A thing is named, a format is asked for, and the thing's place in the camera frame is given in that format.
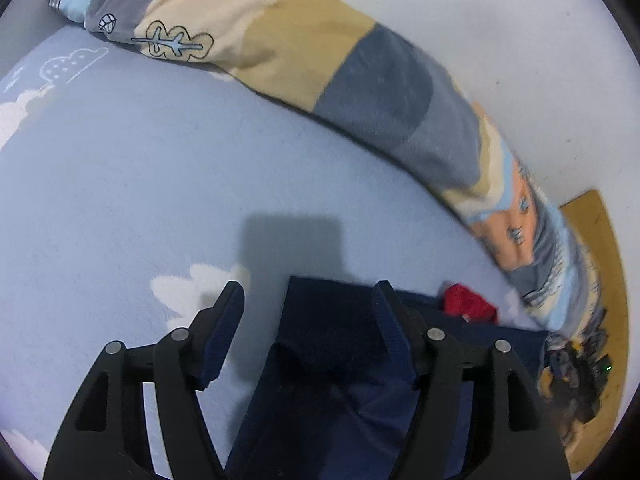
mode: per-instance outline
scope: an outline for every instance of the rolled blanket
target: rolled blanket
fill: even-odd
[[[588,248],[484,110],[389,28],[340,0],[49,4],[146,56],[215,64],[390,157],[484,244],[541,328],[580,340],[600,299]]]

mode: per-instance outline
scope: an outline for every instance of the metal pin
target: metal pin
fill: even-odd
[[[430,328],[427,330],[427,337],[432,341],[442,341],[444,339],[444,332],[439,328]]]
[[[174,341],[184,341],[189,337],[189,331],[186,328],[176,328],[171,332],[171,339]]]
[[[111,355],[117,354],[120,350],[122,350],[122,343],[120,341],[111,341],[104,347],[104,351]]]
[[[495,348],[498,352],[506,354],[507,352],[511,351],[511,343],[505,341],[504,339],[498,339],[498,341],[495,342]]]

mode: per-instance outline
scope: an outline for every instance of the cloud print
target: cloud print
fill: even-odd
[[[39,90],[25,90],[15,101],[0,104],[0,150],[11,136],[18,131],[20,123],[29,115],[27,104],[43,97],[53,85],[44,85]]]
[[[101,57],[106,56],[108,51],[105,46],[95,50],[78,48],[68,56],[53,57],[40,67],[40,77],[50,84],[70,83]]]
[[[24,67],[25,65],[22,65],[20,68],[14,70],[14,73],[11,74],[11,81],[9,81],[4,87],[4,92],[2,92],[3,94],[6,94],[9,89],[18,82],[18,79],[20,79],[20,72],[24,70]]]
[[[29,440],[18,430],[1,430],[0,433],[21,462],[36,478],[41,479],[44,475],[47,458],[49,458],[49,451],[37,440]]]
[[[198,311],[212,306],[226,282],[239,282],[244,290],[249,288],[249,271],[242,265],[223,270],[206,264],[193,264],[190,278],[158,276],[151,280],[151,291],[159,301],[173,310],[178,317],[167,320],[169,330],[189,326]]]

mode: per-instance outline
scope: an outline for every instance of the wooden floor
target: wooden floor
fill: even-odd
[[[567,450],[571,472],[580,472],[593,462],[606,444],[620,408],[628,358],[626,285],[618,244],[599,193],[589,191],[561,209],[593,251],[600,268],[602,303],[609,309],[604,320],[604,327],[609,332],[604,353],[610,355],[613,363],[609,383],[600,399],[600,413],[580,428],[575,445]]]

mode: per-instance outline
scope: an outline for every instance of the light blue bed sheet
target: light blue bed sheet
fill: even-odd
[[[223,462],[291,274],[427,294],[462,282],[503,323],[535,327],[409,175],[226,75],[69,26],[0,92],[0,430],[37,475],[102,346],[158,341],[227,280],[247,290],[245,314],[200,394]]]

